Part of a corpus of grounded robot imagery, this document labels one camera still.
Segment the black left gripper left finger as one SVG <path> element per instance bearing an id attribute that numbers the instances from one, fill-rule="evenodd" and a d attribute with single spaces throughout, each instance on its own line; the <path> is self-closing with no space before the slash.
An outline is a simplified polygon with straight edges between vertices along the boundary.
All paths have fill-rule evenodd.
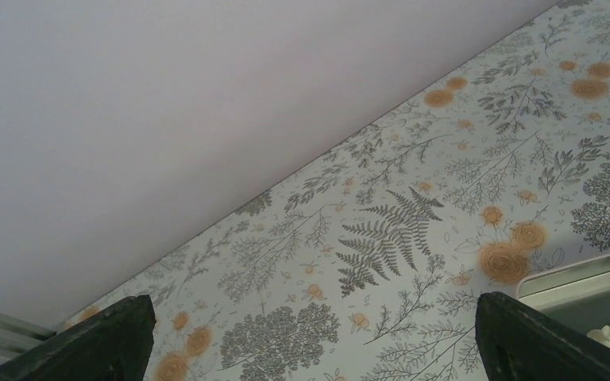
<path id="1" fill-rule="evenodd" d="M 156 317 L 147 294 L 108 306 L 0 365 L 0 380 L 143 380 Z"/>

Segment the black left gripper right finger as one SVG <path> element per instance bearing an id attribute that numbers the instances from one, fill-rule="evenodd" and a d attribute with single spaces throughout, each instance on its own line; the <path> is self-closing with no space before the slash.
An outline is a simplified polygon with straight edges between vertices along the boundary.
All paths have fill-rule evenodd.
<path id="1" fill-rule="evenodd" d="M 498 291 L 477 300 L 475 340 L 492 381 L 610 380 L 610 348 Z"/>

